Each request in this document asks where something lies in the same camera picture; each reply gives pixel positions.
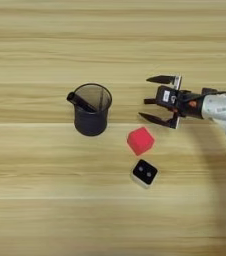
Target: robotic arm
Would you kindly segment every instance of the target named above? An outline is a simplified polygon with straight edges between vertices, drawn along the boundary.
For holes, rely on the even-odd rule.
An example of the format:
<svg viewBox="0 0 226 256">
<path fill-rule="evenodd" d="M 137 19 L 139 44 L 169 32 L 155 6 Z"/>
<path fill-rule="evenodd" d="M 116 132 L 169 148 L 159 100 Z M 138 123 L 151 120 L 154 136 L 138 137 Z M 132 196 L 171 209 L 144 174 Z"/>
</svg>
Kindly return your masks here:
<svg viewBox="0 0 226 256">
<path fill-rule="evenodd" d="M 158 87 L 156 97 L 145 99 L 144 104 L 156 104 L 173 112 L 172 118 L 164 121 L 159 117 L 139 113 L 149 122 L 177 129 L 181 117 L 191 116 L 210 119 L 226 133 L 226 91 L 203 88 L 201 94 L 180 90 L 181 76 L 156 76 L 147 81 L 164 84 Z"/>
</svg>

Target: wood grain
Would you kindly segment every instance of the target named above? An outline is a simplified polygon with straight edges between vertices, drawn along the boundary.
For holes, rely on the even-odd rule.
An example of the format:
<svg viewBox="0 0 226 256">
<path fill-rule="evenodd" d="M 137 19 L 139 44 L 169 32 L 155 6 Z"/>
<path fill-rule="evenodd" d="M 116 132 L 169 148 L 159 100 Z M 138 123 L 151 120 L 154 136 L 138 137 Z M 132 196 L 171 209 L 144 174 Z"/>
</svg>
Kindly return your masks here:
<svg viewBox="0 0 226 256">
<path fill-rule="evenodd" d="M 139 118 L 169 115 L 142 104 L 156 74 L 226 90 L 226 0 L 0 0 L 0 256 L 226 256 L 225 135 Z M 65 100 L 86 82 L 113 94 L 96 138 Z M 156 137 L 149 190 L 126 144 L 142 125 Z"/>
</svg>

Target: black cup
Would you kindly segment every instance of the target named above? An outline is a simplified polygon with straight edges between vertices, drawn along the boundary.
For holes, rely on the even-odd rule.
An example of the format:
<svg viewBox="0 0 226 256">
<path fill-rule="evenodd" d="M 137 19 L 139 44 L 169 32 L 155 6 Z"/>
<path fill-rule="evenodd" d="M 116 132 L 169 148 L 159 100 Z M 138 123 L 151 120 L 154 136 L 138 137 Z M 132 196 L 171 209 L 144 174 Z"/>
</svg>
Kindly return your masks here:
<svg viewBox="0 0 226 256">
<path fill-rule="evenodd" d="M 83 135 L 96 136 L 107 128 L 111 93 L 102 85 L 89 83 L 78 87 L 67 100 L 75 108 L 75 127 Z"/>
</svg>

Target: red cube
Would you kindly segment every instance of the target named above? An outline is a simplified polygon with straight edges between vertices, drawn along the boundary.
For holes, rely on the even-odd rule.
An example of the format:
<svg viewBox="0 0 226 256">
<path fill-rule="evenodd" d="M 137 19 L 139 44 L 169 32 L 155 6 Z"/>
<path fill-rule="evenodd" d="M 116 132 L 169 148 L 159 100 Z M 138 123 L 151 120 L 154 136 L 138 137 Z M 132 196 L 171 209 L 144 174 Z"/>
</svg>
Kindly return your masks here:
<svg viewBox="0 0 226 256">
<path fill-rule="evenodd" d="M 152 148 L 154 142 L 155 139 L 145 127 L 130 132 L 127 139 L 127 143 L 137 156 Z"/>
</svg>

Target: pen holder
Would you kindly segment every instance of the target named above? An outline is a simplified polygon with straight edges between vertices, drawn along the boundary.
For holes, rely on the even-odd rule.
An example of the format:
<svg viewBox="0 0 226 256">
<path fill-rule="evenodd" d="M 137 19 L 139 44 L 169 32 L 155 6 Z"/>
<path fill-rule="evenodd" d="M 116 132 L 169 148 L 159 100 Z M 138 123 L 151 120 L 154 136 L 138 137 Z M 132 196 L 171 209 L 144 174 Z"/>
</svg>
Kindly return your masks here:
<svg viewBox="0 0 226 256">
<path fill-rule="evenodd" d="M 96 136 L 107 127 L 108 110 L 112 104 L 111 93 L 104 86 L 84 84 L 68 95 L 75 108 L 75 127 L 83 135 Z"/>
</svg>

